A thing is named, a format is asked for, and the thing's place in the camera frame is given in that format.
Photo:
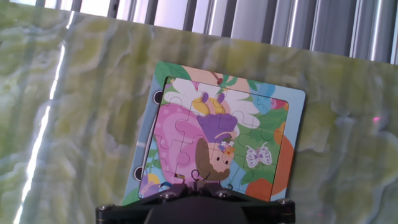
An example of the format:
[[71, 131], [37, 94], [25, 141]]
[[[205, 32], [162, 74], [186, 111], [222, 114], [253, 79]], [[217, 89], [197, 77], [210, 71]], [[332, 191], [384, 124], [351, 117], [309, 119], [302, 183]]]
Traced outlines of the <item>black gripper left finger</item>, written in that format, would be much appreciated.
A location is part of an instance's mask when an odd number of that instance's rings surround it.
[[100, 205], [95, 209], [96, 224], [143, 223], [149, 212], [158, 205], [173, 202], [192, 195], [186, 184], [173, 184], [168, 190], [156, 193], [128, 205]]

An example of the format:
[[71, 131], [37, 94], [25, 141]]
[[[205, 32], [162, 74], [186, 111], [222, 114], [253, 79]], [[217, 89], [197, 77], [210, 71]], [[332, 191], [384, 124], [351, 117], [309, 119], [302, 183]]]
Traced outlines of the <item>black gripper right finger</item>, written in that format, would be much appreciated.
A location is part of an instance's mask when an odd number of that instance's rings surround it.
[[210, 223], [295, 223], [295, 202], [263, 201], [235, 191], [229, 184], [197, 182], [198, 214]]

